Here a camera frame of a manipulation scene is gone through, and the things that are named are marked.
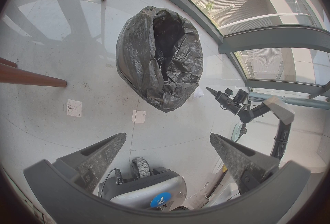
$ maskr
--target white pipe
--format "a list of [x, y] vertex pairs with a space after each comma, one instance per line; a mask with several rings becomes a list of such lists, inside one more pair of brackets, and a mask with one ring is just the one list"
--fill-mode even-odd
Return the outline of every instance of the white pipe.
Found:
[[232, 25], [243, 23], [245, 21], [262, 19], [262, 18], [267, 18], [267, 17], [274, 17], [274, 16], [277, 16], [277, 15], [307, 15], [307, 16], [309, 16], [308, 14], [303, 14], [303, 13], [276, 13], [276, 14], [268, 14], [268, 15], [259, 15], [257, 17], [252, 17], [252, 18], [248, 18], [248, 19], [244, 19], [244, 20], [239, 20], [239, 21], [236, 21], [236, 22], [233, 22], [233, 23], [223, 25], [223, 26], [219, 27], [218, 29], [227, 28], [227, 27], [230, 27]]

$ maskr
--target wooden leg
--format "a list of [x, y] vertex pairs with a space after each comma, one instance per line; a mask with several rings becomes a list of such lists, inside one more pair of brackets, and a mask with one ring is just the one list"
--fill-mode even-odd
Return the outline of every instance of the wooden leg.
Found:
[[0, 63], [4, 64], [4, 65], [9, 65], [11, 67], [17, 67], [17, 64], [15, 64], [14, 62], [12, 61], [8, 61], [6, 59], [3, 59], [0, 57]]
[[66, 81], [0, 63], [0, 83], [66, 87]]

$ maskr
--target blue sticker with white number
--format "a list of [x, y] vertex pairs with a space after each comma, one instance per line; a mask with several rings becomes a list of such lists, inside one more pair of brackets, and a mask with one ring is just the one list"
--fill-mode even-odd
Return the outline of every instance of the blue sticker with white number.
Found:
[[151, 207], [158, 207], [161, 205], [165, 205], [167, 201], [171, 198], [171, 194], [168, 192], [160, 193], [159, 195], [155, 196], [154, 199], [151, 201]]

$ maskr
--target floor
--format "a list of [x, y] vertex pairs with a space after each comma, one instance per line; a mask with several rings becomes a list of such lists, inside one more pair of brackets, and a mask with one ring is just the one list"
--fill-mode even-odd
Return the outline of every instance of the floor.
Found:
[[[204, 97], [189, 98], [169, 113], [139, 98], [116, 70], [119, 32], [150, 5], [190, 19], [203, 48], [199, 86]], [[140, 156], [151, 167], [170, 168], [184, 177], [184, 205], [190, 208], [217, 177], [210, 132], [230, 137], [239, 119], [222, 110], [205, 87], [235, 93], [244, 82], [229, 59], [218, 54], [216, 42], [169, 0], [12, 0], [0, 20], [0, 47], [0, 57], [17, 62], [18, 68], [68, 82], [66, 88], [0, 84], [1, 163], [36, 207], [23, 169], [120, 132], [127, 139], [109, 170], [120, 168], [128, 175], [129, 163]], [[82, 102], [80, 115], [67, 115], [68, 99]], [[146, 111], [144, 123], [132, 121], [134, 111]]]

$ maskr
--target trash can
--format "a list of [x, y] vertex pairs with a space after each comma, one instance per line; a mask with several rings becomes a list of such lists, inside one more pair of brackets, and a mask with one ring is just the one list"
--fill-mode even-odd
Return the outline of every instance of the trash can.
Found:
[[140, 97], [173, 111], [195, 91], [203, 72], [198, 32], [174, 11], [145, 7], [120, 32], [116, 63], [121, 78]]

